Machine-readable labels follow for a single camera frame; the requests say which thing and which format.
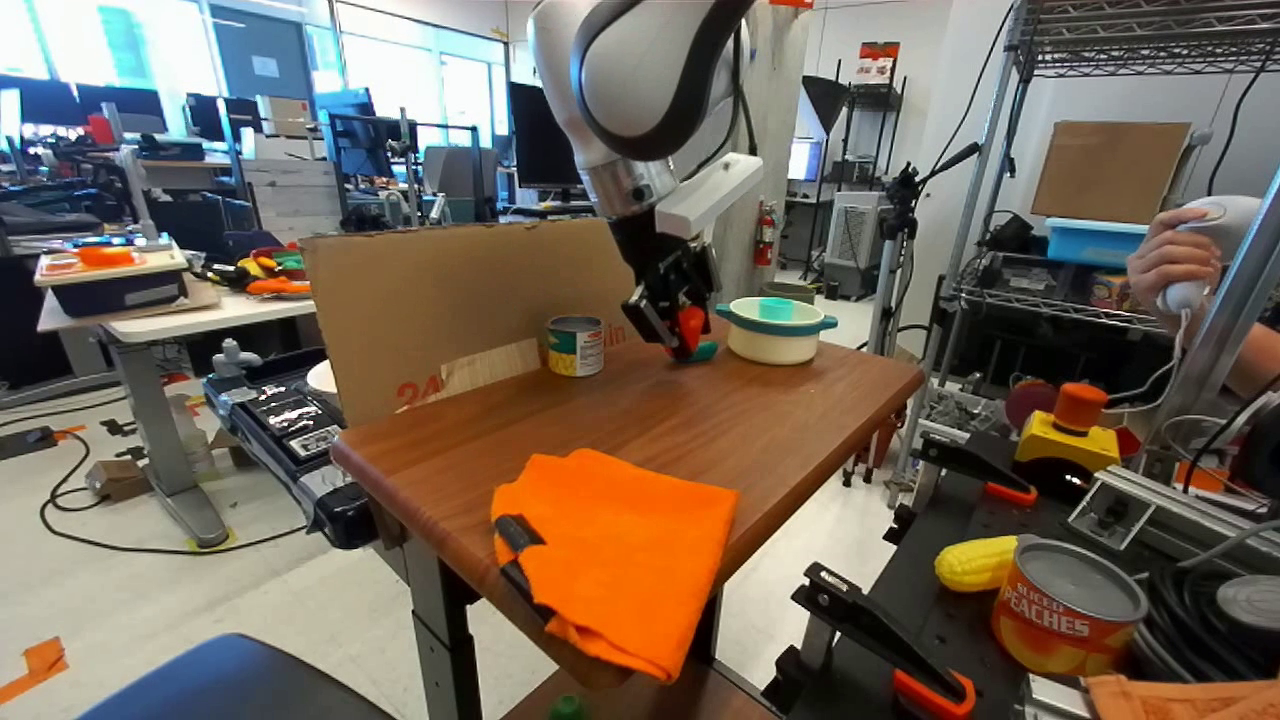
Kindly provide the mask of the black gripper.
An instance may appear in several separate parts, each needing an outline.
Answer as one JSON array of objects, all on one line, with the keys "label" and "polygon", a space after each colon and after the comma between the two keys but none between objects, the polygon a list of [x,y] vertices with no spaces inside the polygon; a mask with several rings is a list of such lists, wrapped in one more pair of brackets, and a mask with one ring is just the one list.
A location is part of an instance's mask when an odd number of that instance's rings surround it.
[{"label": "black gripper", "polygon": [[707,339],[712,255],[681,237],[656,228],[656,213],[613,218],[613,240],[636,275],[633,297],[621,303],[643,345],[674,348],[674,359],[699,363],[714,348]]}]

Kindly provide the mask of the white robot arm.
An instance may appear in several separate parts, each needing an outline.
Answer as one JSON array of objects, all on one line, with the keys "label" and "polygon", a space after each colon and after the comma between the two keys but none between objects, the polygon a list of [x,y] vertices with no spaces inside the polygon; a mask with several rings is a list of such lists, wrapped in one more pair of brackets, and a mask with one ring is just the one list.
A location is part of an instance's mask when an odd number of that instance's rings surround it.
[{"label": "white robot arm", "polygon": [[636,275],[626,325],[674,363],[712,335],[712,222],[765,180],[733,151],[751,0],[535,0],[527,48],[577,170]]}]

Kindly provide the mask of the person's hand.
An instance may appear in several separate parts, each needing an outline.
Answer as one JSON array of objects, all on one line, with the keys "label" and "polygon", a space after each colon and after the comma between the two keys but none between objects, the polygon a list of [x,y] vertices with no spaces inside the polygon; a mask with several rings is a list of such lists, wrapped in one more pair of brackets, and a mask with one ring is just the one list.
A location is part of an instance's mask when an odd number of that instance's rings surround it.
[{"label": "person's hand", "polygon": [[1168,206],[1126,255],[1126,300],[1150,306],[1171,283],[1215,283],[1221,248],[1198,231],[1204,206]]}]

